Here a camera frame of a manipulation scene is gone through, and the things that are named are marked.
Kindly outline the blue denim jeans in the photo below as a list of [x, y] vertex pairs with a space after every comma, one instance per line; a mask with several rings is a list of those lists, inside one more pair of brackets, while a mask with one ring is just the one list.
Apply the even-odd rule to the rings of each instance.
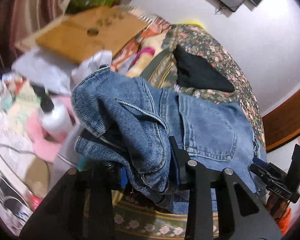
[[153, 88], [141, 77], [105, 67], [72, 90], [71, 104], [83, 125], [75, 151], [123, 165], [132, 187], [162, 209], [184, 215], [189, 206], [189, 193], [179, 188], [170, 137], [205, 167], [232, 168], [252, 193], [265, 195], [264, 183], [249, 166], [266, 153], [237, 103]]

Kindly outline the white plastic bottle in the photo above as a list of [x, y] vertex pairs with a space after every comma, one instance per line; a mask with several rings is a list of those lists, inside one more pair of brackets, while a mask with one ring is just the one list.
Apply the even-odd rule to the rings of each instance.
[[49, 96], [43, 87], [34, 84], [31, 86], [40, 99], [38, 110], [40, 125], [53, 139], [63, 142], [72, 130], [72, 121], [66, 106], [58, 98]]

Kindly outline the black folded garment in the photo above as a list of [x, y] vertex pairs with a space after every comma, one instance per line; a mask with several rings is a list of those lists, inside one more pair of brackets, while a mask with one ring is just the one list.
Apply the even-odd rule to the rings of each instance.
[[177, 84], [181, 87], [228, 93], [235, 91], [233, 84], [201, 56], [189, 54], [180, 45], [176, 46], [173, 55], [177, 66]]

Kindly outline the striped maroon curtain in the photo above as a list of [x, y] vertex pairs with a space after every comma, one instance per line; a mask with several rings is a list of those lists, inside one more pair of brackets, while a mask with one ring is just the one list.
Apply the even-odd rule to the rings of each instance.
[[0, 0], [0, 69], [20, 55], [15, 43], [65, 13], [70, 0]]

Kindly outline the pink cloth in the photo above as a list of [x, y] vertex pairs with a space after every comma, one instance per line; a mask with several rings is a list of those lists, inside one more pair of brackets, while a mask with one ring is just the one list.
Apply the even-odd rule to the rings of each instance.
[[[72, 121], [72, 130], [73, 131], [77, 118], [75, 117], [74, 111], [72, 110], [70, 98], [67, 96], [54, 96], [53, 98], [58, 98], [66, 106], [68, 113]], [[58, 142], [51, 135], [49, 135], [40, 125], [38, 121], [38, 110], [34, 112], [28, 119], [26, 123], [26, 133], [30, 140], [32, 141], [32, 147], [34, 154], [48, 163], [54, 162], [54, 159], [61, 149], [63, 142]]]

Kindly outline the orange patterned blanket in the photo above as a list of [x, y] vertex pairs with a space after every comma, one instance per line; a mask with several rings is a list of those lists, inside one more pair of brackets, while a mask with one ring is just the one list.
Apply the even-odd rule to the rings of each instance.
[[157, 17], [147, 28], [130, 40], [114, 57], [111, 71], [137, 77], [164, 49], [164, 39], [171, 24]]

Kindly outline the dark floral bedspread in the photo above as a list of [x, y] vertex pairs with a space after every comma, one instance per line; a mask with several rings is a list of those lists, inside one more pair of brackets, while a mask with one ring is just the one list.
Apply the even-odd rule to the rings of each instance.
[[[254, 133], [254, 145], [258, 153], [266, 156], [262, 118], [252, 87], [238, 64], [223, 46], [203, 28], [190, 25], [173, 25], [163, 42], [164, 49], [141, 73], [154, 87], [166, 87], [178, 93], [214, 103], [238, 103]], [[177, 66], [173, 51], [180, 45], [186, 52], [206, 59], [234, 86], [232, 93], [213, 89], [181, 87], [177, 84]], [[119, 239], [183, 239], [185, 214], [174, 215], [162, 210], [135, 190], [113, 193], [115, 230]]]

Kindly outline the yellow curved footboard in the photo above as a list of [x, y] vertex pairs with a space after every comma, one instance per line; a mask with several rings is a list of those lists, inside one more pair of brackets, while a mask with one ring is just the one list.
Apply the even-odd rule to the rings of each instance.
[[187, 21], [184, 21], [183, 24], [196, 25], [196, 26], [199, 26], [199, 27], [205, 29], [205, 26], [199, 20], [187, 20]]

